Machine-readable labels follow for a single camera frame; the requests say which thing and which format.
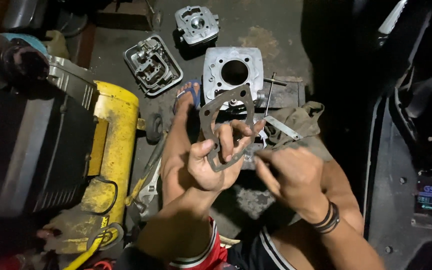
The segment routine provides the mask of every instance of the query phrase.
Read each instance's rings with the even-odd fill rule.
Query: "wrench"
[[[149,196],[149,201],[146,203],[146,205],[149,205],[149,203],[154,199],[155,195],[158,195],[158,192],[156,190],[158,179],[159,179],[159,169],[161,168],[161,158],[159,158],[156,170],[154,171],[153,178],[151,181],[141,189],[141,191],[138,194],[138,199],[140,202],[143,201],[143,197]]]

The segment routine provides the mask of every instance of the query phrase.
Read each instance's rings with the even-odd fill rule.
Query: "fingernail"
[[[202,143],[202,148],[204,148],[204,149],[208,149],[208,148],[210,148],[212,146],[213,146],[213,141],[212,140],[205,140]]]

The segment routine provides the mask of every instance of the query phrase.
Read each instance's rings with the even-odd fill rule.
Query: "hand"
[[[214,162],[220,164],[221,160],[223,160],[223,163],[231,161],[234,154],[243,151],[251,143],[253,133],[259,133],[265,123],[265,120],[258,121],[254,124],[254,130],[251,130],[249,126],[240,120],[232,120],[230,124],[220,125],[214,131],[214,135],[220,140],[219,157]],[[237,133],[240,133],[242,138],[235,141],[233,135]],[[207,157],[214,144],[213,140],[208,139],[191,145],[188,171],[202,190],[220,192],[234,184],[240,174],[244,158],[240,158],[236,163],[224,170],[214,172]]]
[[[320,183],[323,160],[308,149],[285,148],[256,152],[256,174],[274,197],[291,207],[311,224],[321,222],[328,211],[329,202],[322,193]],[[265,163],[277,172],[275,177]]]

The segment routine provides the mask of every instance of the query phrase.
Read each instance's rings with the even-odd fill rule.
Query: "shorts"
[[[226,249],[221,247],[216,223],[211,220],[211,241],[201,255],[177,258],[169,264],[172,270],[295,270],[276,249],[266,227],[251,241],[241,241]]]

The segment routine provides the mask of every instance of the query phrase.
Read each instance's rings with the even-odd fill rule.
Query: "left hand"
[[[230,161],[234,154],[244,150],[251,143],[253,133],[258,134],[265,126],[266,120],[259,120],[254,124],[254,130],[251,130],[244,122],[232,120],[230,124],[222,124],[215,131],[214,135],[220,140],[219,157],[214,162],[220,164]],[[242,138],[234,141],[234,134],[240,133]],[[214,172],[209,165],[207,155],[214,147],[214,142],[207,139],[191,145],[188,159],[188,171],[195,178],[199,188],[204,191],[220,192],[230,188],[243,166],[244,158],[240,158],[230,167]]]

